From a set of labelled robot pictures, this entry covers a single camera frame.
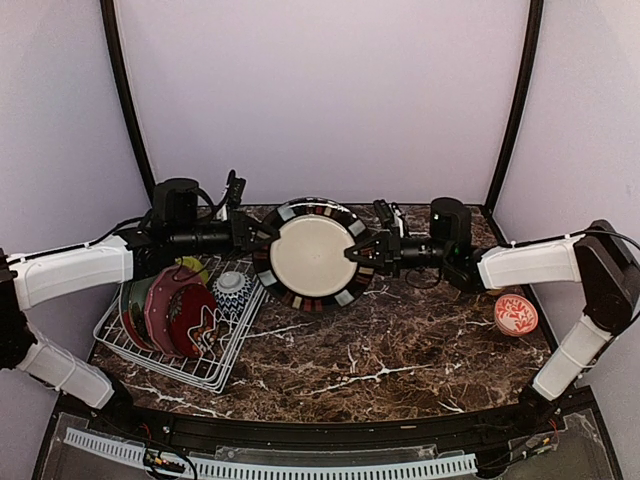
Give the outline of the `black rimmed cream plate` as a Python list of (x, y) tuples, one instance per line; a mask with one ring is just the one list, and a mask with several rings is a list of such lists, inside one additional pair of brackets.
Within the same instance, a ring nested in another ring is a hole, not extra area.
[(252, 255), (257, 279), (283, 305), (307, 313), (349, 306), (369, 287), (374, 269), (344, 251), (371, 232), (348, 207), (298, 198), (272, 209), (262, 223), (280, 238)]

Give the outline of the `red teal floral plate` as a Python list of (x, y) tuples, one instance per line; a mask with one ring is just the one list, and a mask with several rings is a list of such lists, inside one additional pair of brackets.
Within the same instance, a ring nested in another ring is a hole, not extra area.
[(134, 327), (129, 314), (129, 295), (131, 290), (131, 282), (125, 282), (121, 285), (118, 306), (122, 327), (126, 332), (129, 340), (140, 350), (145, 352), (153, 352), (151, 344), (142, 339)]

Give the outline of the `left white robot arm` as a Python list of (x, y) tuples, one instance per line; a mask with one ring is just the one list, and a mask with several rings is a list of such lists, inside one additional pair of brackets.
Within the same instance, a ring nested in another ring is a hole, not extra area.
[(215, 204), (197, 181), (155, 186), (150, 210), (108, 234), (54, 250), (1, 257), (1, 366), (20, 370), (95, 410), (120, 436), (141, 427), (127, 391), (106, 373), (29, 324), (32, 307), (107, 284), (141, 280), (190, 255), (242, 258), (275, 242), (278, 231), (240, 211), (245, 181), (230, 176)]

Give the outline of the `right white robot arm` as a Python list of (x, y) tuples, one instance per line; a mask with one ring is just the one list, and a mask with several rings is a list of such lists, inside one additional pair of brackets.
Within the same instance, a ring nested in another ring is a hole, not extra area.
[(521, 434), (534, 432), (549, 416), (549, 405), (639, 318), (637, 242), (606, 220), (547, 239), (473, 245), (471, 211), (459, 200), (441, 197), (430, 204), (429, 234), (410, 236), (398, 208), (377, 200), (380, 232), (344, 251), (347, 259), (378, 273), (435, 268), (455, 288), (478, 293), (526, 284), (573, 282), (583, 289), (582, 314), (533, 377), (527, 398), (510, 413)]

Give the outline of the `red white patterned bowl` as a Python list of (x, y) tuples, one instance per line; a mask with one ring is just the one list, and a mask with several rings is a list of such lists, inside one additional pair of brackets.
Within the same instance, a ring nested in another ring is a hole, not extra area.
[(505, 335), (521, 337), (532, 333), (538, 326), (536, 308), (525, 297), (505, 294), (498, 298), (494, 307), (495, 323)]

